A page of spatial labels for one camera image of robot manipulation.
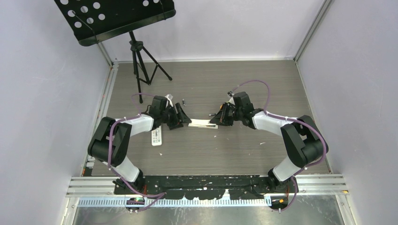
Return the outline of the long white remote control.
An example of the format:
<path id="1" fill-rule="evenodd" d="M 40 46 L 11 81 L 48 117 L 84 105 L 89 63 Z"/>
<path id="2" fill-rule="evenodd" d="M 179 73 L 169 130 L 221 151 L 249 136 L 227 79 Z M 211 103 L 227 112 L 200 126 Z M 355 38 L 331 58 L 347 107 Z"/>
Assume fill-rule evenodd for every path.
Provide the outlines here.
<path id="1" fill-rule="evenodd" d="M 210 123 L 210 120 L 191 119 L 191 123 L 188 124 L 188 127 L 217 129 L 218 125 Z"/>

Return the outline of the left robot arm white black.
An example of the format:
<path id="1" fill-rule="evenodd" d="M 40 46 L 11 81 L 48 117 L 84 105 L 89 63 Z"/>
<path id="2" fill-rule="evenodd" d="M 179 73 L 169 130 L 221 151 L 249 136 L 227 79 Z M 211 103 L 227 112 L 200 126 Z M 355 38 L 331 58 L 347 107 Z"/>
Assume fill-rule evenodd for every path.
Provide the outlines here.
<path id="1" fill-rule="evenodd" d="M 101 119 L 88 145 L 89 156 L 107 165 L 121 181 L 126 181 L 126 188 L 133 194 L 139 194 L 144 188 L 141 169 L 133 165 L 127 157 L 130 137 L 152 132 L 166 124 L 170 130 L 181 128 L 191 123 L 179 103 L 173 103 L 169 97 L 154 96 L 145 112 L 131 118 Z"/>

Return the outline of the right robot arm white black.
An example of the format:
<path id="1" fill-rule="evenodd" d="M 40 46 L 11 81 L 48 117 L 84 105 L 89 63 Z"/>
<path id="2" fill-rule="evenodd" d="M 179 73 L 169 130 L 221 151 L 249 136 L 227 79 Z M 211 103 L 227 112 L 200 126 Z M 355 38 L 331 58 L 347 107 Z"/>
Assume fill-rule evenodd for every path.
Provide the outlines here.
<path id="1" fill-rule="evenodd" d="M 219 126 L 232 126 L 235 121 L 282 137 L 287 157 L 271 169 L 266 178 L 267 187 L 273 192 L 281 192 L 292 176 L 302 172 L 305 167 L 324 160 L 329 151 L 325 139 L 310 116 L 284 117 L 255 108 L 246 92 L 232 95 L 210 120 L 212 124 Z"/>

